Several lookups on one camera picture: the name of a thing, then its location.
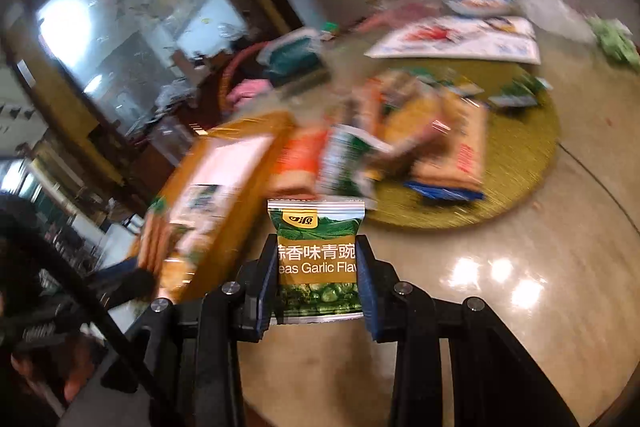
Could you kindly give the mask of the green peas garlic packet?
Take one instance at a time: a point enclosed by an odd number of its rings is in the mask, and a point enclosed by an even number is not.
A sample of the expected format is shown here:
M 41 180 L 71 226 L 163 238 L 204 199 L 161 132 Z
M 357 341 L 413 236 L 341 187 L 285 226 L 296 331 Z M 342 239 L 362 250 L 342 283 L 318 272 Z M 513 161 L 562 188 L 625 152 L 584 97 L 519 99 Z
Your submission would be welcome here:
M 366 215 L 361 199 L 271 199 L 277 236 L 277 320 L 281 324 L 358 319 L 356 236 Z

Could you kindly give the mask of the square cracker pack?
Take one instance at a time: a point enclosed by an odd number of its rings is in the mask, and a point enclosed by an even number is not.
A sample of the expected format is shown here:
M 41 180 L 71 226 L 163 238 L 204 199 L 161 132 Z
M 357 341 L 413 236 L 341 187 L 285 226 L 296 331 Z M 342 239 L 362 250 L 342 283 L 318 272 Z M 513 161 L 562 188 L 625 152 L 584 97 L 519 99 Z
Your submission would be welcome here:
M 488 108 L 449 92 L 439 98 L 437 134 L 422 148 L 405 186 L 431 200 L 477 202 L 485 197 Z

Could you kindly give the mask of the green pea packet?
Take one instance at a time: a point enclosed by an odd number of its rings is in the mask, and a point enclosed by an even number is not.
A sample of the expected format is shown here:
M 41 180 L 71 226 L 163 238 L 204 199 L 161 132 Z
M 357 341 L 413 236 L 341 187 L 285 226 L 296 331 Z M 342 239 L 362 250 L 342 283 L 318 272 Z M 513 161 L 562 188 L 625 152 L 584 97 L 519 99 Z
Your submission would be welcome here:
M 488 102 L 498 109 L 535 107 L 539 105 L 541 93 L 550 90 L 552 86 L 544 78 L 523 74 L 502 86 L 498 94 L 488 98 Z

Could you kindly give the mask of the orange snack box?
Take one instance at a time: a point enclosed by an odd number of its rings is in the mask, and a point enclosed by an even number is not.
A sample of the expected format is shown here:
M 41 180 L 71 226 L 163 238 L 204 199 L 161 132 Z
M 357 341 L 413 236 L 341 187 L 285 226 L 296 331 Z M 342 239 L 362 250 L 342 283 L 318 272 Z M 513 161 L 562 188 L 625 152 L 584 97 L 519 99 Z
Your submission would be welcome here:
M 143 251 L 157 296 L 186 303 L 233 277 L 294 128 L 293 116 L 277 110 L 221 124 L 195 140 L 150 209 L 152 232 L 130 248 L 133 256 Z

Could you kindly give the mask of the orange snack packet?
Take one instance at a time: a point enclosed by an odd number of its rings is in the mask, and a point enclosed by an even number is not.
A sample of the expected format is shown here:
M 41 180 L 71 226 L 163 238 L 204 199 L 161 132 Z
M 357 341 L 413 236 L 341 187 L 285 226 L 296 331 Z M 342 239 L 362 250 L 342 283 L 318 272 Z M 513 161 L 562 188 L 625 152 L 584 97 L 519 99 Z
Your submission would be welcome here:
M 271 173 L 267 197 L 311 200 L 318 197 L 317 180 L 329 128 L 299 128 L 286 142 Z

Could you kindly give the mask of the gold glitter turntable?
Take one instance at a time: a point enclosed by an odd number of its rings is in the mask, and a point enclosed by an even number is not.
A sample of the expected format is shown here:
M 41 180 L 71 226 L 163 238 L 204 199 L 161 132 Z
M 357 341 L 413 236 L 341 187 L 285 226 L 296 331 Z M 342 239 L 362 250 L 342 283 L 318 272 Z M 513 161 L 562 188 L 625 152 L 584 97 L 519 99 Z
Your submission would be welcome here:
M 438 58 L 367 58 L 360 76 L 371 77 L 388 68 L 425 69 L 436 77 L 445 70 L 478 84 L 488 96 L 513 78 L 528 72 L 527 66 L 508 62 L 439 60 Z M 488 118 L 484 198 L 465 204 L 439 204 L 399 181 L 376 186 L 378 207 L 366 220 L 381 227 L 412 231 L 445 231 L 481 225 L 515 208 L 532 195 L 554 164 L 560 137 L 558 112 L 549 93 L 539 95 L 539 105 L 518 113 L 491 112 Z

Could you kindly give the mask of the white green rice cracker bag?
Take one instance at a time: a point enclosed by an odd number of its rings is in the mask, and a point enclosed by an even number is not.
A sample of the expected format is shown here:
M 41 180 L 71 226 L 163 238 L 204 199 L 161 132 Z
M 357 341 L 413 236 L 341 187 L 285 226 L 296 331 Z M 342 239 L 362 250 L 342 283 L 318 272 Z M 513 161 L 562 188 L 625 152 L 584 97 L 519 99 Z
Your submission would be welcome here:
M 371 165 L 385 159 L 392 147 L 372 134 L 346 124 L 330 129 L 320 157 L 317 190 L 323 196 L 359 198 L 367 209 L 375 209 Z

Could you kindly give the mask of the green tissue box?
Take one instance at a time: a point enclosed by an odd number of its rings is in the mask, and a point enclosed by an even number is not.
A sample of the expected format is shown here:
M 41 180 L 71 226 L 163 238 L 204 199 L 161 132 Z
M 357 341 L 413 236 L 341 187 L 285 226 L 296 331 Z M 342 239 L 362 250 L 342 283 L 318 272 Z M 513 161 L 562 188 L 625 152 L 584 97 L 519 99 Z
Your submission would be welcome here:
M 268 42 L 256 57 L 273 87 L 284 86 L 323 66 L 320 32 L 303 27 Z

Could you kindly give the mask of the printed paper sheet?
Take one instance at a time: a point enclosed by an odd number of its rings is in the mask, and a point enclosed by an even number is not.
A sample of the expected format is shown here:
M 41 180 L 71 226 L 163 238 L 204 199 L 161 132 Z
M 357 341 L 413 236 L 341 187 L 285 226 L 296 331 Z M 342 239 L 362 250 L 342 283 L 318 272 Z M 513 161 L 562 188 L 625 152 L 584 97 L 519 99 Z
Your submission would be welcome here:
M 519 16 L 427 17 L 391 31 L 364 55 L 541 64 L 533 25 Z

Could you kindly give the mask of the green cloth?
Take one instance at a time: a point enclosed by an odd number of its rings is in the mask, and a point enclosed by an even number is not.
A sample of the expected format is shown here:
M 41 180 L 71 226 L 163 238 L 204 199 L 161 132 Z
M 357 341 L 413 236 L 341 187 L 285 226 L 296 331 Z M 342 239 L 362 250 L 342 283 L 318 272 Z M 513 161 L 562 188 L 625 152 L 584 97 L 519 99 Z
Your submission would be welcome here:
M 598 46 L 610 62 L 639 69 L 639 52 L 629 28 L 620 20 L 592 16 L 587 23 Z

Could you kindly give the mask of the blue white plate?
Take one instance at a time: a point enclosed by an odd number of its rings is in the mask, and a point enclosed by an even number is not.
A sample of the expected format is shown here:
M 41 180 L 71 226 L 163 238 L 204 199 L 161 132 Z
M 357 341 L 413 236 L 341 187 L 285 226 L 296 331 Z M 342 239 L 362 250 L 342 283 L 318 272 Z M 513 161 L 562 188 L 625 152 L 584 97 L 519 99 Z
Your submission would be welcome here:
M 514 10 L 513 0 L 445 0 L 452 12 L 467 17 L 494 17 L 509 15 Z

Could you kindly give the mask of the clear plastic bag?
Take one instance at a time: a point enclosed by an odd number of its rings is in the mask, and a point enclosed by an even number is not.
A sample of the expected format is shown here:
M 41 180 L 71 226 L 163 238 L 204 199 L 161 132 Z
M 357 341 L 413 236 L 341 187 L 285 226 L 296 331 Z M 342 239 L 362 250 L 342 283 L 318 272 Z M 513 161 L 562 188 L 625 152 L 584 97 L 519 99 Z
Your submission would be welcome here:
M 594 43 L 593 31 L 585 17 L 563 0 L 518 0 L 518 4 L 538 28 L 575 42 Z

